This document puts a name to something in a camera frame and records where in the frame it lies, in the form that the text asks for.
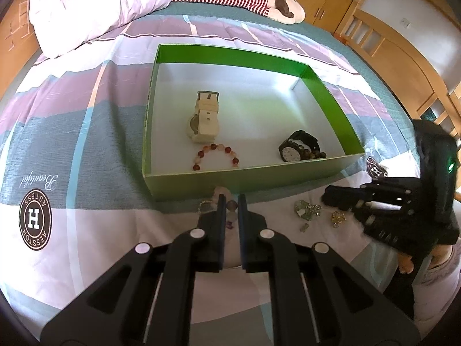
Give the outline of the person's right hand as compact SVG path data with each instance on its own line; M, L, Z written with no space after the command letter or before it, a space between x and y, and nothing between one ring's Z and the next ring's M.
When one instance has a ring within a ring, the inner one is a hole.
M428 259L428 268L441 266L449 261L453 250L453 245L436 245L429 255L423 257ZM398 253L398 271L403 274L413 272L416 263L416 258L407 255L403 252Z

